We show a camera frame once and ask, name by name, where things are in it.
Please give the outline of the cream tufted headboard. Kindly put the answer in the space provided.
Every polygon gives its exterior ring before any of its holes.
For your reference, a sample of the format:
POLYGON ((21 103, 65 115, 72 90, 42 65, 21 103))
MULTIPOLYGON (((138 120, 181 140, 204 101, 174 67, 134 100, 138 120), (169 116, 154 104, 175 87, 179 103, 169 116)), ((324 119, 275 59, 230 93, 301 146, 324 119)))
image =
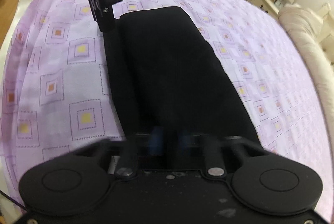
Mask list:
POLYGON ((333 66, 333 9, 331 9, 329 2, 325 2, 316 13, 323 21, 317 41, 333 66))

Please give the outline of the black pants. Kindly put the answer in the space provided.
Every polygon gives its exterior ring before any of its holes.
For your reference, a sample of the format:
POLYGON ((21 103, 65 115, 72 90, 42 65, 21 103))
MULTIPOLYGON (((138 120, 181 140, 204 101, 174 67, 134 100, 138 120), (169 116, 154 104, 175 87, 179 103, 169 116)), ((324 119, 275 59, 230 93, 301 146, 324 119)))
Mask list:
POLYGON ((158 159, 173 163, 185 155, 183 131, 241 136, 226 144, 257 155, 255 127, 212 46, 181 7, 122 15, 103 34, 111 98, 125 136, 164 130, 158 159))

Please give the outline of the left cream nightstand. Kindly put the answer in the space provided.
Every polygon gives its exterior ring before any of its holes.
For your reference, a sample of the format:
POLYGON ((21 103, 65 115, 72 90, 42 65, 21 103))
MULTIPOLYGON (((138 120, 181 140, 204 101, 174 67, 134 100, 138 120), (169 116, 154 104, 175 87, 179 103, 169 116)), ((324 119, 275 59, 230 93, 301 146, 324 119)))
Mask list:
POLYGON ((247 0, 253 6, 258 7, 261 11, 273 17, 275 20, 278 20, 278 13, 280 11, 272 2, 272 0, 247 0))

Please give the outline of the purple patterned bed sheet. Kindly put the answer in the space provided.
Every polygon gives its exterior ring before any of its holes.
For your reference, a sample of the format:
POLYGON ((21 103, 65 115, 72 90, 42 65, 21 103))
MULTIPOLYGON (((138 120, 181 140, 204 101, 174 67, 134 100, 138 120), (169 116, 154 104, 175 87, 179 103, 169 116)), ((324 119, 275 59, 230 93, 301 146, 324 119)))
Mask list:
MULTIPOLYGON (((280 24, 245 0, 123 0, 116 16, 183 8, 213 47, 262 146, 323 180, 316 211, 333 214, 332 156, 309 71, 280 24)), ((102 35, 88 0, 32 0, 15 28, 1 85, 1 159, 11 197, 23 173, 102 137, 119 139, 102 35)))

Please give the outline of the cream duvet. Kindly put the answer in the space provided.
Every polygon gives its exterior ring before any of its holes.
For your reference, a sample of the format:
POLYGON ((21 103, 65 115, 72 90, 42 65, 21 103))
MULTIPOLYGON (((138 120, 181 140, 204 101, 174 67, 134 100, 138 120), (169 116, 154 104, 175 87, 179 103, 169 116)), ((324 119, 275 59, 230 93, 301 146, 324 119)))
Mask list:
POLYGON ((278 21, 304 59, 321 99, 333 100, 333 65, 318 42, 323 19, 309 8, 288 4, 278 21))

